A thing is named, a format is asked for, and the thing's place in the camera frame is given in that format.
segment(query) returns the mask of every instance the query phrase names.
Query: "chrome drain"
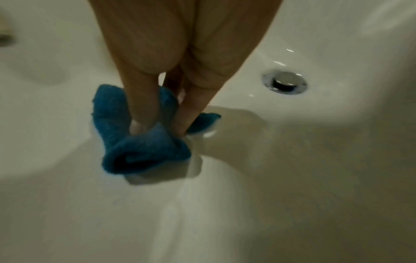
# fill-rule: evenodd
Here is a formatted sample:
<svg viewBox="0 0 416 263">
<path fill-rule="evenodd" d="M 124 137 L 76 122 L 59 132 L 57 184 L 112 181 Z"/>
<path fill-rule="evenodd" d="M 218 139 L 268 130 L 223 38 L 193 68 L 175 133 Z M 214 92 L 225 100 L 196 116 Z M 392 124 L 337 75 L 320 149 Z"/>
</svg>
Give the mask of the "chrome drain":
<svg viewBox="0 0 416 263">
<path fill-rule="evenodd" d="M 300 94 L 308 89 L 308 83 L 300 74 L 286 71 L 263 75 L 262 82 L 268 89 L 286 95 Z"/>
</svg>

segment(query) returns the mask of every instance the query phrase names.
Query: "sink basin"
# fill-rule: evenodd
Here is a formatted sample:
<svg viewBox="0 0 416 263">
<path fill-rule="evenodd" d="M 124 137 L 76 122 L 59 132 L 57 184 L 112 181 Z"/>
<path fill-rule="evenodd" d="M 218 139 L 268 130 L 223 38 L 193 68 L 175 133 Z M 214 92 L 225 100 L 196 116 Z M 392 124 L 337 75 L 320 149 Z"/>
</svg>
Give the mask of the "sink basin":
<svg viewBox="0 0 416 263">
<path fill-rule="evenodd" d="M 414 1 L 287 0 L 191 160 L 128 181 L 100 167 L 91 99 L 120 80 L 87 2 L 1 8 L 2 262 L 416 258 Z M 273 70 L 308 90 L 270 91 Z"/>
</svg>

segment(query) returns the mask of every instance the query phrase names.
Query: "microfiber cloth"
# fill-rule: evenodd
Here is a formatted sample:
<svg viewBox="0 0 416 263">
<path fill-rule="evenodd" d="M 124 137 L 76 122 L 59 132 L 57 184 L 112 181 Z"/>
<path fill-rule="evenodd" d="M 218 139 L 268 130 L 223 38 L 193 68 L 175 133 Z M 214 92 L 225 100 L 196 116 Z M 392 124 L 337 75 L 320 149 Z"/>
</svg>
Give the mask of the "microfiber cloth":
<svg viewBox="0 0 416 263">
<path fill-rule="evenodd" d="M 93 99 L 93 122 L 105 147 L 102 166 L 116 175 L 133 175 L 167 161 L 184 161 L 191 151 L 181 139 L 171 135 L 167 127 L 178 108 L 178 100 L 167 88 L 160 87 L 159 122 L 147 133 L 130 135 L 131 116 L 122 88 L 101 85 Z M 202 113 L 188 129 L 188 134 L 211 127 L 221 116 Z"/>
</svg>

